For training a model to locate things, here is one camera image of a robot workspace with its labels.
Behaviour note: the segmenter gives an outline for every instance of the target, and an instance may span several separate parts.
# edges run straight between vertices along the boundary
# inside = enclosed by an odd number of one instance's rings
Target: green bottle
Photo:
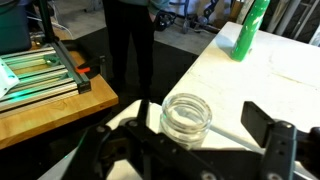
[[[264,13],[266,12],[270,0],[255,0],[246,20],[243,23],[240,35],[234,45],[231,58],[242,61],[251,47],[253,38],[260,28]]]

